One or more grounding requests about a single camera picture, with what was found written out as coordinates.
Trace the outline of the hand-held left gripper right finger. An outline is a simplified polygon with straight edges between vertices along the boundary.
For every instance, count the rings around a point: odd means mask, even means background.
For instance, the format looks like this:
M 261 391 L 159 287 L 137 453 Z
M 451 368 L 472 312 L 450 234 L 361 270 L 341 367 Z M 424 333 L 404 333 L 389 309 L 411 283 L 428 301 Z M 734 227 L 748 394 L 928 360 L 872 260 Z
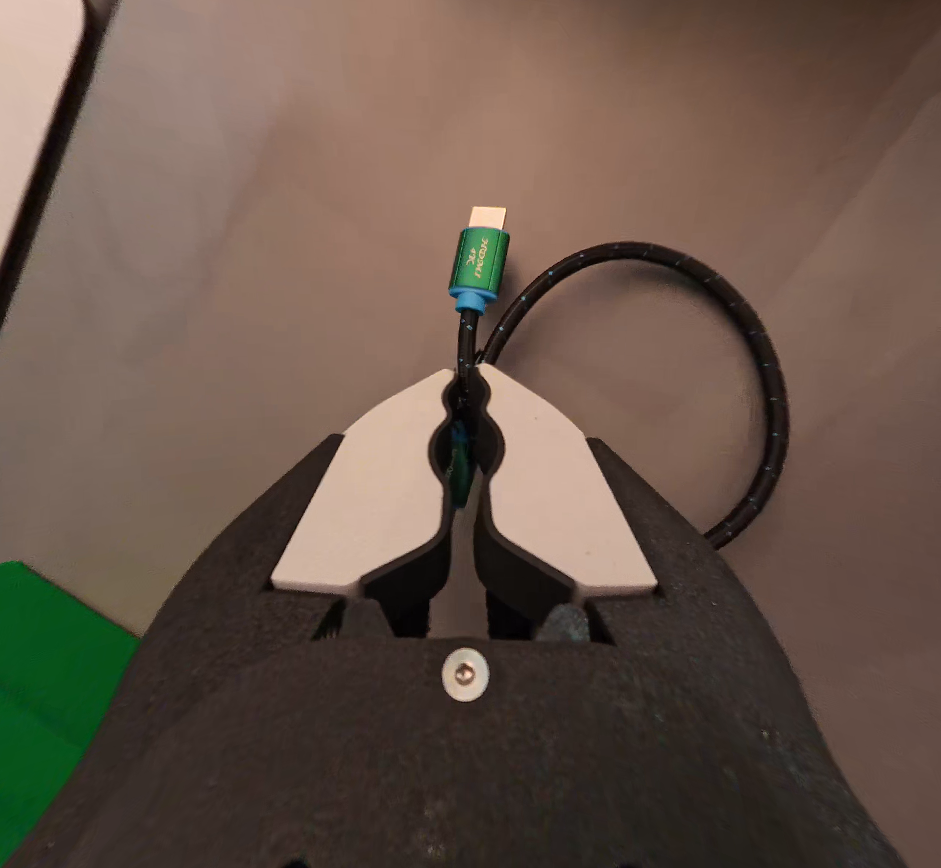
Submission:
M 482 489 L 479 580 L 498 599 L 645 596 L 657 579 L 589 441 L 493 365 L 471 380 Z

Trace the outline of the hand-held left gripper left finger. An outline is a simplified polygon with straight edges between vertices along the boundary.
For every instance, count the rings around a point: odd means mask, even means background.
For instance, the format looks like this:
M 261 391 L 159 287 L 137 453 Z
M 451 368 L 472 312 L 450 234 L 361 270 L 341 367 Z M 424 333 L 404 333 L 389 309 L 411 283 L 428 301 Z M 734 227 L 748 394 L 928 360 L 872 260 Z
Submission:
M 273 571 L 282 591 L 351 595 L 431 543 L 445 489 L 432 441 L 448 419 L 453 371 L 441 369 L 377 404 L 344 432 Z

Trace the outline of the braided hdmi cable green plugs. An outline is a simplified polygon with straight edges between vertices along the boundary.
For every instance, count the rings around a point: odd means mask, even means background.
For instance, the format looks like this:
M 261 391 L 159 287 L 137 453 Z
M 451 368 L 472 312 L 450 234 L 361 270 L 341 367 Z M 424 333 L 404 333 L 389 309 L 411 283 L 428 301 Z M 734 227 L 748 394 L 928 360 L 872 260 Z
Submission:
M 639 241 L 617 241 L 593 245 L 567 255 L 538 274 L 516 296 L 478 351 L 479 319 L 500 293 L 510 247 L 510 234 L 503 227 L 505 211 L 474 209 L 470 225 L 458 237 L 449 294 L 458 313 L 456 350 L 458 408 L 469 405 L 471 371 L 481 364 L 497 363 L 511 335 L 527 314 L 565 279 L 603 263 L 647 263 L 675 272 L 717 304 L 741 336 L 752 358 L 759 381 L 764 415 L 763 450 L 747 491 L 729 513 L 705 533 L 715 549 L 743 534 L 770 501 L 785 465 L 790 437 L 790 405 L 785 377 L 770 336 L 747 299 L 709 265 L 674 249 Z

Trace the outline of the green plastic bin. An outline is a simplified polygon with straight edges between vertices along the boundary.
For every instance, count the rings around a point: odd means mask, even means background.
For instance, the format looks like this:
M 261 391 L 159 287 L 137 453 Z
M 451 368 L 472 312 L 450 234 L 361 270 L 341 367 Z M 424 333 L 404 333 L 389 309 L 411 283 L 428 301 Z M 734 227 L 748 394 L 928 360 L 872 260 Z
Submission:
M 27 565 L 2 562 L 2 864 L 72 776 L 138 645 Z

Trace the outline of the white stand base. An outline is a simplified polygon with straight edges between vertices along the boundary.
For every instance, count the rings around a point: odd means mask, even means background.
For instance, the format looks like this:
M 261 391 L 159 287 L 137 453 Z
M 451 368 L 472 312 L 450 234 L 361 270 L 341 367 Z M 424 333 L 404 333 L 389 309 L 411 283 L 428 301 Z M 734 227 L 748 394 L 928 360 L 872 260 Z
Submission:
M 83 0 L 1 0 L 1 254 L 86 30 Z

